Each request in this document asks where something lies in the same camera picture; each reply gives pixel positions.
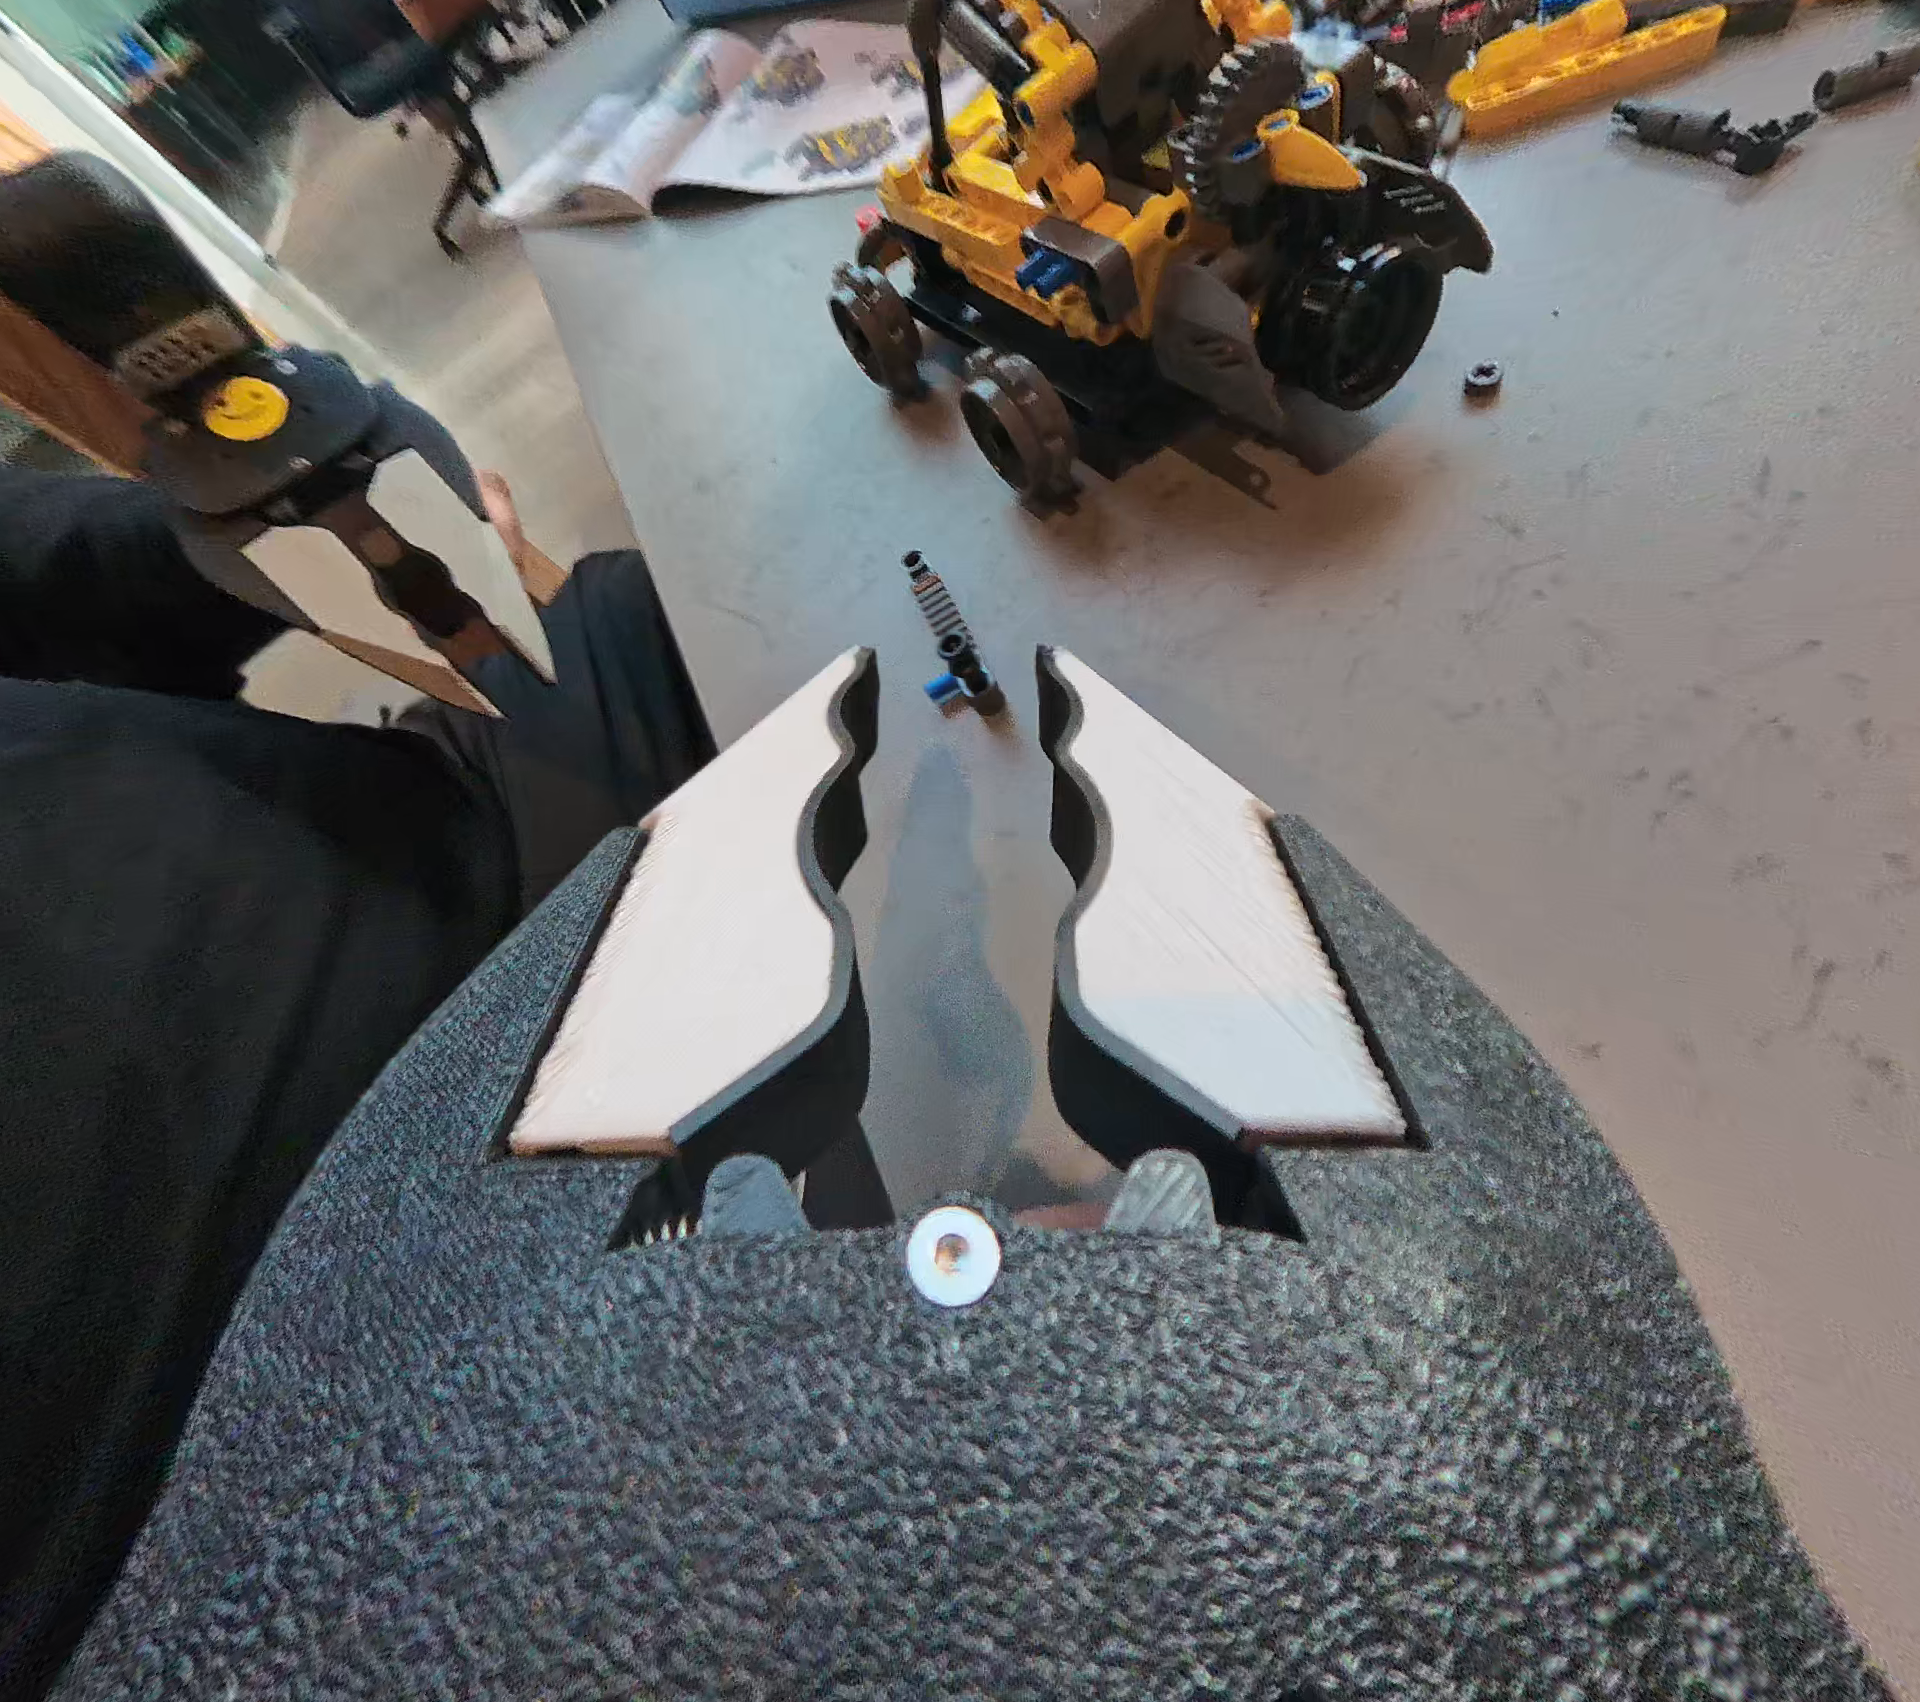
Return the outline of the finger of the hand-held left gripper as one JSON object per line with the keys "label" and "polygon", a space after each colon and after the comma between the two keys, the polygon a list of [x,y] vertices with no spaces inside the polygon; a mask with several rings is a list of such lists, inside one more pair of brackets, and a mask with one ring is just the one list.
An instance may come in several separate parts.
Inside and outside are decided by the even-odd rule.
{"label": "finger of the hand-held left gripper", "polygon": [[243,555],[336,649],[452,710],[500,720],[493,698],[438,658],[379,595],[362,560],[363,523],[347,536],[315,521],[275,526],[252,537]]}
{"label": "finger of the hand-held left gripper", "polygon": [[358,555],[374,586],[463,680],[512,655],[554,684],[549,636],[510,543],[486,511],[430,463],[375,463],[365,483]]}

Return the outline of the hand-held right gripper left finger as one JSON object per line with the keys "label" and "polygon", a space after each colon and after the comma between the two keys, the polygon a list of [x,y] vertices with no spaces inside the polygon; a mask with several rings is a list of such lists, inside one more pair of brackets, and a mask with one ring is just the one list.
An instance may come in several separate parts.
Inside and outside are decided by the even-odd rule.
{"label": "hand-held right gripper left finger", "polygon": [[858,1111],[841,885],[876,744],[877,658],[854,645],[640,821],[505,1128],[513,1157],[689,1159],[814,1063],[854,1074],[825,1120]]}

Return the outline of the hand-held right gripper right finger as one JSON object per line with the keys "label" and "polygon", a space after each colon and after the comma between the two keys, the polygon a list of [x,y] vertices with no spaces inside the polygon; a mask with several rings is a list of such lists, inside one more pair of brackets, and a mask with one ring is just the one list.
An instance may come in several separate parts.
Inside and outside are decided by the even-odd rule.
{"label": "hand-held right gripper right finger", "polygon": [[1068,1123],[1103,1156],[1416,1143],[1277,812],[1072,649],[1035,647],[1034,677]]}

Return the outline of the grey gear rack piece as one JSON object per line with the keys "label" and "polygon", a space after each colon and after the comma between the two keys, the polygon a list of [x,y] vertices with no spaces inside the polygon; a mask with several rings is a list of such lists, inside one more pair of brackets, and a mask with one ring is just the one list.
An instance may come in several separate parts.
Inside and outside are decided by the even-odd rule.
{"label": "grey gear rack piece", "polygon": [[1000,718],[1004,690],[946,580],[917,547],[903,550],[900,565],[937,659],[935,673],[923,681],[923,698],[944,715],[970,710],[988,722]]}

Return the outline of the person's left forearm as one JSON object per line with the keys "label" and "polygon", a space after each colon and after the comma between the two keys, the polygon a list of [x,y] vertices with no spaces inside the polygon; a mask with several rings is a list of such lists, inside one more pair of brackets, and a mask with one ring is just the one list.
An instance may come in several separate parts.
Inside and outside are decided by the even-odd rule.
{"label": "person's left forearm", "polygon": [[287,626],[207,580],[163,500],[2,467],[2,675],[227,701]]}

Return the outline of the grey desk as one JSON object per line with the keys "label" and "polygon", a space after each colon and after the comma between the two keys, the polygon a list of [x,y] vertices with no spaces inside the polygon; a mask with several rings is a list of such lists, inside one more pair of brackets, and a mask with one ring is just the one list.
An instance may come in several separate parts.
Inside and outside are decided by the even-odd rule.
{"label": "grey desk", "polygon": [[[898,1211],[1092,1196],[1046,1079],[1035,645],[1309,821],[1553,1063],[1668,1234],[1789,1519],[1915,1693],[1915,87],[1763,177],[1602,109],[1463,147],[1495,246],[1250,498],[1164,452],[1037,518],[825,312],[854,196],[523,254],[714,730],[876,649],[845,885]],[[1474,402],[1461,375],[1499,359]],[[1005,707],[941,714],[900,555]]]}

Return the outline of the black office chair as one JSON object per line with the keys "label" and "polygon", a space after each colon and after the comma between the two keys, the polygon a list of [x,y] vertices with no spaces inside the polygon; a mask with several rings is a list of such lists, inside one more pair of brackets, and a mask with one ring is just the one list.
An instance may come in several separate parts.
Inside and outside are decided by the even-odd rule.
{"label": "black office chair", "polygon": [[403,133],[412,120],[419,120],[446,140],[452,169],[430,230],[448,259],[463,262],[465,249],[454,222],[465,204],[483,207],[500,188],[497,167],[473,112],[500,83],[497,63],[476,49],[419,34],[398,35],[363,58],[329,63],[312,32],[285,7],[270,12],[260,32],[351,120],[393,118],[398,133]]}

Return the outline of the person's dark clothing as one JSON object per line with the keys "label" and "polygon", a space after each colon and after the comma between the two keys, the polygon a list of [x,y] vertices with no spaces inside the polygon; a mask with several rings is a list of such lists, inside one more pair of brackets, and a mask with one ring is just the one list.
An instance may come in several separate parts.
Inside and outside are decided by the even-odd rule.
{"label": "person's dark clothing", "polygon": [[4,675],[4,1697],[59,1675],[328,1140],[613,827],[714,755],[637,552],[503,720]]}

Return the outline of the paper instruction booklet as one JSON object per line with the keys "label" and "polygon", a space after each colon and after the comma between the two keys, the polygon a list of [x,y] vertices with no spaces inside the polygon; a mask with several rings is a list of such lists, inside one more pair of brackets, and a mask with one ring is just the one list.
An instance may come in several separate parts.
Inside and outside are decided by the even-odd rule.
{"label": "paper instruction booklet", "polygon": [[641,82],[598,93],[486,207],[512,230],[648,219],[666,198],[873,188],[922,154],[929,105],[902,25],[802,18],[763,46],[697,29]]}

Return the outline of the yellow toy brick vehicle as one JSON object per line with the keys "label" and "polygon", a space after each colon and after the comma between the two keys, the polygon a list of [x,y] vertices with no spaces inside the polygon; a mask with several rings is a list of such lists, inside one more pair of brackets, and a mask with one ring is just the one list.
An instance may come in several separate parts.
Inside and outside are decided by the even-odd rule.
{"label": "yellow toy brick vehicle", "polygon": [[923,342],[1020,506],[1073,507],[1199,424],[1360,413],[1493,243],[1419,82],[1301,54],[1284,0],[905,0],[923,141],[876,180],[828,315],[891,402]]}

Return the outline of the black clip connector piece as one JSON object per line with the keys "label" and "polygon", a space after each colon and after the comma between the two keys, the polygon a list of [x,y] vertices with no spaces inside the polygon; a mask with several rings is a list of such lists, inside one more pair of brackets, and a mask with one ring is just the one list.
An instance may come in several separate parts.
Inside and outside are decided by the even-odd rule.
{"label": "black clip connector piece", "polygon": [[1609,128],[1632,144],[1705,162],[1737,177],[1769,173],[1819,120],[1813,107],[1752,124],[1734,121],[1728,109],[1683,109],[1644,100],[1620,100],[1609,107]]}

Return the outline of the small grey connector piece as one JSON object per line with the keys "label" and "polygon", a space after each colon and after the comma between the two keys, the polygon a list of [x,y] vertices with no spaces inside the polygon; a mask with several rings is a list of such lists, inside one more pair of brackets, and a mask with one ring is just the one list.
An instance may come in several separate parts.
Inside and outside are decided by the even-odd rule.
{"label": "small grey connector piece", "polygon": [[1811,82],[1811,105],[1827,116],[1903,95],[1918,79],[1918,63],[1918,38],[1875,47],[1860,59],[1821,69]]}

